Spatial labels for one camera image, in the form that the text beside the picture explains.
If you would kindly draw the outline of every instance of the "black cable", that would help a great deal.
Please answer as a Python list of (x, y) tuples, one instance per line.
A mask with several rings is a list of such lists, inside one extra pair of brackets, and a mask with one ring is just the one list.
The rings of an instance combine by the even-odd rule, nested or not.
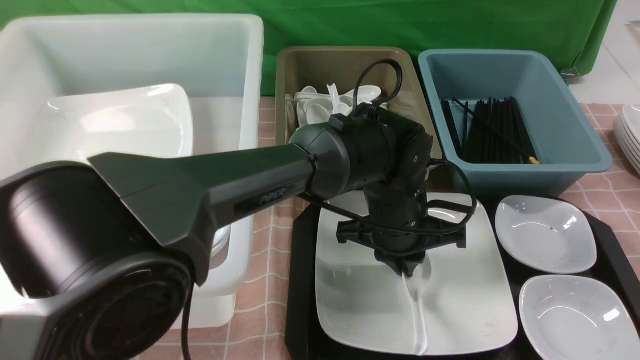
[(430, 165), (450, 165), (452, 166), (457, 173), (460, 175), (460, 177), (462, 178), (462, 181), (465, 183), (465, 186), (467, 187), (467, 189), (469, 190), (469, 196), (471, 196), (471, 211), (469, 211), (467, 213), (467, 215), (465, 216), (464, 219), (462, 219), (462, 221), (454, 226), (452, 226), (449, 229), (441, 229), (441, 230), (424, 230), (424, 229), (416, 229), (413, 227), (405, 227), (405, 226), (392, 226), (392, 225), (384, 225), (384, 224), (379, 224), (375, 221), (369, 220), (368, 218), (365, 217), (361, 217), (358, 214), (352, 213), (350, 211), (347, 211), (345, 209), (340, 209), (336, 206), (333, 206), (331, 204), (326, 203), (323, 199), (320, 199), (319, 197), (315, 197), (313, 195), (309, 195), (309, 194), (301, 194), (298, 195), (299, 198), (305, 200), (305, 201), (309, 201), (309, 203), (318, 206), (319, 208), (331, 211), (332, 213), (336, 213), (338, 215), (342, 215), (346, 218), (350, 218), (352, 220), (356, 220), (359, 221), (363, 224), (367, 224), (369, 226), (373, 226), (376, 227), (378, 229), (382, 229), (382, 230), (386, 230), (386, 231), (396, 231), (399, 233), (410, 233), (410, 234), (420, 234), (420, 235), (448, 235), (448, 234), (452, 234), (455, 233), (457, 231), (462, 230), (466, 224), (469, 222), (469, 220), (471, 220), (472, 216), (474, 216), (474, 213), (476, 212), (476, 207), (477, 207), (477, 198), (476, 196), (472, 193), (471, 191), (471, 184), (469, 183), (469, 180), (467, 179), (467, 176), (465, 175), (465, 173), (462, 171), (462, 169), (460, 169), (459, 166), (457, 166), (456, 164), (447, 161), (447, 160), (434, 160), (431, 162)]
[(358, 106), (358, 89), (360, 88), (360, 85), (362, 84), (362, 81), (364, 80), (364, 77), (376, 66), (380, 65), (380, 64), (387, 64), (390, 65), (392, 68), (394, 68), (394, 70), (396, 71), (396, 88), (394, 89), (394, 91), (387, 97), (383, 98), (383, 99), (376, 99), (372, 101), (373, 106), (371, 106), (371, 110), (375, 111), (376, 108), (379, 108), (380, 105), (382, 105), (384, 102), (389, 102), (393, 99), (396, 98), (396, 96), (398, 96), (398, 94), (400, 94), (400, 89), (402, 88), (402, 82), (403, 82), (403, 71), (402, 71), (402, 66), (400, 66), (400, 63), (398, 63), (397, 61), (393, 60), (393, 59), (382, 59), (379, 61), (374, 62), (373, 64), (369, 65), (360, 75), (360, 77), (358, 78), (358, 81), (356, 81), (356, 86), (353, 88), (353, 110), (351, 111), (351, 114), (349, 114), (349, 116), (351, 116), (353, 114), (353, 112), (356, 110), (356, 107)]
[(194, 283), (192, 282), (188, 290), (187, 300), (184, 303), (184, 309), (182, 310), (182, 329), (180, 330), (180, 336), (182, 338), (182, 357), (184, 360), (191, 360), (191, 354), (189, 353), (189, 316), (191, 315), (193, 286)]

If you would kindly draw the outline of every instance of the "robotic arm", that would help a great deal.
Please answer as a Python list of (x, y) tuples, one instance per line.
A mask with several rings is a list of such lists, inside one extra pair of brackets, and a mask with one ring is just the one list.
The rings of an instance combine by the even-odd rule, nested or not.
[[(339, 224), (340, 242), (411, 276), (427, 249), (466, 244), (464, 223), (444, 229), (427, 216), (446, 205), (427, 203), (421, 187), (438, 163), (431, 146), (421, 125), (361, 104), (285, 146), (178, 159), (107, 153), (90, 167), (17, 174), (0, 183), (0, 357), (135, 357), (207, 280), (217, 229), (298, 195), (354, 219)], [(366, 218), (322, 201), (356, 189)], [(473, 209), (457, 208), (467, 220)]]

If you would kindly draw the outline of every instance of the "white plastic bin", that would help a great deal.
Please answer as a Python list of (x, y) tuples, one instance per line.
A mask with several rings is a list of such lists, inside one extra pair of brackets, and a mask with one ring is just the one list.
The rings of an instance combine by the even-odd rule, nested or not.
[[(0, 38), (0, 172), (8, 170), (2, 158), (19, 151), (49, 99), (164, 83), (189, 95), (194, 154), (254, 149), (263, 43), (262, 20), (253, 15), (16, 20)], [(253, 217), (232, 226), (223, 259), (212, 262), (209, 280), (195, 291), (192, 327), (231, 320), (252, 241)]]

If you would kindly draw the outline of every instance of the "square white plate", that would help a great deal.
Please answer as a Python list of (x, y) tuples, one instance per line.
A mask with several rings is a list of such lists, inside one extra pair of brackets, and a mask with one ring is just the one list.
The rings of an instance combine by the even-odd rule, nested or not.
[(175, 84), (57, 97), (42, 104), (26, 131), (12, 167), (57, 160), (86, 163), (102, 152), (157, 158), (193, 153), (189, 98)]
[[(468, 195), (429, 193), (470, 205)], [(331, 204), (367, 215), (362, 192)], [(463, 215), (431, 209), (433, 216)], [(322, 210), (316, 249), (316, 304), (320, 324), (339, 343), (389, 354), (460, 355), (503, 347), (515, 338), (518, 318), (511, 288), (484, 207), (467, 225), (467, 248), (427, 251), (429, 261), (407, 282), (374, 258), (374, 251), (339, 244), (337, 224), (347, 218)]]

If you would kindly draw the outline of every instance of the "blue plastic bin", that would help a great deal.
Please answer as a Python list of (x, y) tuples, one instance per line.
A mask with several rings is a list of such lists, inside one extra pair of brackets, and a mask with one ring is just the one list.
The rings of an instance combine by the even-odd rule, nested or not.
[[(531, 51), (429, 50), (420, 54), (419, 65), (444, 156), (464, 171), (474, 193), (558, 196), (585, 174), (611, 167), (611, 154), (543, 55)], [(473, 110), (478, 100), (510, 96), (518, 100), (540, 165), (461, 160), (440, 101), (455, 97), (462, 103), (468, 101)], [(464, 111), (455, 103), (451, 110), (456, 136), (462, 136)]]

